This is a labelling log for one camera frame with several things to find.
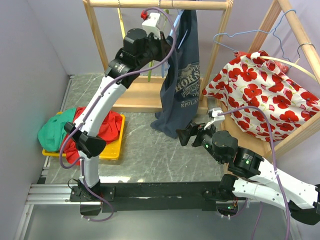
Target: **floral bag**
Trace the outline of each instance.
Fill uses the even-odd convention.
[[[320,110],[320,100],[285,75],[265,51],[230,61],[203,90],[223,102],[228,110],[260,108],[268,117],[274,141],[285,139]],[[255,109],[231,114],[243,132],[270,142],[267,124]]]

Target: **wooden frame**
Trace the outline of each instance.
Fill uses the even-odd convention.
[[[147,8],[147,7],[160,7],[163,9],[187,9],[187,10],[214,10],[223,11],[219,24],[219,33],[223,33],[226,30],[226,26],[229,20],[229,16],[233,7],[233,0],[225,1],[193,1],[188,0],[83,0],[86,14],[91,26],[93,37],[97,45],[97,49],[101,58],[103,69],[107,69],[108,58],[105,51],[105,47],[102,41],[101,33],[98,26],[98,21],[95,15],[94,7],[102,8]],[[268,32],[273,27],[280,12],[286,12],[292,9],[289,0],[273,0],[270,8],[268,9],[261,25],[260,30]],[[300,23],[295,12],[290,11],[285,15],[298,43],[311,43],[307,33],[305,32],[302,24]],[[222,35],[217,37],[217,42],[222,40]],[[258,32],[248,50],[248,52],[258,51],[264,43],[267,35],[263,32]],[[200,82],[200,90],[204,89],[209,82],[211,71],[216,61],[216,57],[219,51],[219,44],[213,44],[211,50],[211,56],[208,64],[207,71],[204,78]],[[310,64],[316,80],[320,83],[320,58],[315,48],[310,44],[301,46],[301,49]],[[153,113],[161,110],[161,101],[159,92],[164,79],[161,77],[151,77],[151,81],[147,81],[147,77],[139,77],[126,91],[126,93],[115,103],[113,109],[115,111],[123,112],[145,112]],[[208,111],[207,98],[200,93],[199,109],[198,113],[206,114]],[[226,108],[223,104],[220,105],[223,111]],[[239,145],[245,148],[249,148],[260,155],[266,157],[271,161],[271,149],[267,142],[257,139],[249,134],[241,131],[241,129],[230,118],[226,117],[226,120],[221,125],[221,128],[227,130],[238,139]],[[320,130],[320,112],[313,116],[309,121],[299,127],[296,131],[290,134],[286,139],[280,142],[275,147],[276,157],[279,158],[290,149],[294,148],[305,139]]]
[[[102,36],[99,30],[98,21],[95,15],[94,7],[102,8],[119,8],[118,0],[83,0],[84,8],[91,26],[93,37],[101,58],[103,69],[108,67],[108,58]],[[163,9],[188,9],[188,10],[214,10],[223,11],[219,33],[226,30],[228,19],[233,6],[233,0],[226,1],[196,1],[190,2],[188,0],[120,0],[121,8],[148,8],[160,7]],[[217,41],[221,41],[222,36],[219,36]],[[207,85],[216,56],[219,50],[218,44],[212,47],[212,54],[210,57],[209,67],[204,79],[200,80],[200,89]],[[120,112],[144,112],[155,113],[162,109],[160,100],[160,89],[164,79],[160,77],[151,77],[150,82],[147,77],[141,76],[135,80],[130,88],[123,94],[123,96],[115,103],[113,110]],[[200,93],[199,114],[206,114],[208,112],[207,98]]]

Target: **green cloth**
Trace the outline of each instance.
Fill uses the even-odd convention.
[[[51,117],[38,132],[38,139],[41,146],[48,152],[57,152],[65,139],[66,122],[72,122],[76,114],[76,107],[70,108],[62,114]]]

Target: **gray floor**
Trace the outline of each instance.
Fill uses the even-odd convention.
[[[102,75],[77,75],[72,79],[64,109],[86,106],[98,89]],[[188,182],[219,181],[223,167],[202,147],[182,147],[150,127],[153,113],[123,113],[126,117],[121,156],[117,161],[100,160],[102,183],[114,182]],[[198,115],[194,122],[207,122],[207,115]],[[77,178],[80,168],[63,169],[55,157],[50,158],[46,184],[65,184]]]
[[[259,204],[251,203],[231,220],[211,211],[158,210],[120,211],[106,222],[87,222],[78,205],[37,205],[25,240],[249,240],[258,212]],[[283,240],[285,233],[283,211],[265,204],[254,239]]]

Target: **black base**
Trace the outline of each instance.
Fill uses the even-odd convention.
[[[136,210],[182,210],[202,209],[203,211],[216,211],[216,201],[225,202],[226,199],[219,193],[220,181],[205,182],[157,182],[157,183],[101,183],[100,191],[103,197],[111,202],[114,211]],[[89,199],[79,186],[72,188],[70,202],[99,201],[97,198]],[[81,206],[86,213],[95,207]],[[102,212],[110,212],[110,207],[102,203]]]

